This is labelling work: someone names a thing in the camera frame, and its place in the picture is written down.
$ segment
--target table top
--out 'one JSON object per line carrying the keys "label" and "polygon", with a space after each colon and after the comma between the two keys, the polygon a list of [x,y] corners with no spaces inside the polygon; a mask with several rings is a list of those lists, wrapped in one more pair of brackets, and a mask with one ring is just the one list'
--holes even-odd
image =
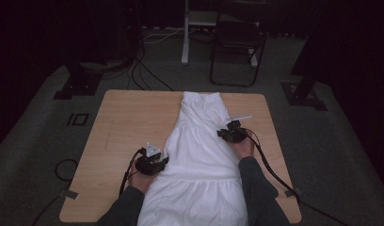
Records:
{"label": "table top", "polygon": [[[242,127],[252,130],[260,139],[271,168],[292,186],[280,144],[261,94],[220,93],[230,116],[246,115]],[[64,222],[96,222],[118,198],[124,172],[133,154],[149,141],[163,150],[177,121],[184,93],[180,91],[109,90],[102,101],[80,159],[70,190],[78,198],[66,198],[60,219]],[[277,202],[292,223],[301,221],[295,197],[264,168],[265,177],[277,188]]]}

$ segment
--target chair backrest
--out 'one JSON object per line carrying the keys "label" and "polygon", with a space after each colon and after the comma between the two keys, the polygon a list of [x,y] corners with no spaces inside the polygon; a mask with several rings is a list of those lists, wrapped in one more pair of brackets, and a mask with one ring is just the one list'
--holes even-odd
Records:
{"label": "chair backrest", "polygon": [[230,0],[220,7],[219,14],[228,14],[243,22],[271,25],[277,17],[274,5],[260,0]]}

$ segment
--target gray floor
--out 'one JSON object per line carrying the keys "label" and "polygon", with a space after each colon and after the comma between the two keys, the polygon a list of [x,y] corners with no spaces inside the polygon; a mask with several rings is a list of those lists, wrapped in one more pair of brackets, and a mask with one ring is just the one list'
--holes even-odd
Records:
{"label": "gray floor", "polygon": [[[195,34],[195,38],[207,37]],[[178,91],[262,93],[292,181],[303,191],[301,199],[349,225],[384,225],[384,187],[331,89],[323,84],[314,87],[328,111],[287,103],[280,83],[301,79],[289,72],[303,44],[303,40],[294,38],[270,39],[260,78],[251,88],[221,87],[209,82],[208,44],[191,41],[189,64],[182,66],[180,36],[146,44],[143,62]],[[241,70],[229,72],[237,74]],[[143,76],[152,89],[167,90],[146,71]],[[95,96],[53,100],[67,77],[67,71],[60,68],[46,79],[0,146],[0,226],[31,225],[42,208],[66,186],[66,182],[56,178],[55,166],[66,158],[80,159],[104,93],[109,89],[138,89],[132,81],[128,86],[126,71],[107,73]],[[84,113],[89,113],[85,126],[67,125],[71,114]],[[71,164],[60,168],[65,176],[71,177],[74,171]],[[54,202],[38,225],[91,225],[60,222],[62,204],[62,199]],[[302,206],[301,212],[303,219],[297,225],[340,225],[307,207]]]}

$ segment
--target wrist-mounted camera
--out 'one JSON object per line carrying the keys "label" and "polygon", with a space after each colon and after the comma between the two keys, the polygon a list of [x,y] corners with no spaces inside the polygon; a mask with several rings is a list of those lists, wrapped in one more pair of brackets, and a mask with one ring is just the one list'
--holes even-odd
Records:
{"label": "wrist-mounted camera", "polygon": [[227,128],[228,130],[217,130],[218,136],[232,143],[239,143],[247,137],[246,129],[241,128],[240,121],[231,121],[227,124]]}
{"label": "wrist-mounted camera", "polygon": [[149,142],[145,148],[138,150],[142,154],[136,160],[136,169],[142,174],[152,176],[165,169],[168,157],[163,158],[160,150],[153,147]]}

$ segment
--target white skirt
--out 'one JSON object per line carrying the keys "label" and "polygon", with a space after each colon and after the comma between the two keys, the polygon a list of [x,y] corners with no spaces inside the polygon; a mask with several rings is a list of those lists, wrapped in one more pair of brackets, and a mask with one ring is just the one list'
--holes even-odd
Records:
{"label": "white skirt", "polygon": [[169,162],[145,196],[138,225],[247,225],[239,161],[216,133],[227,118],[219,93],[184,93],[164,148]]}

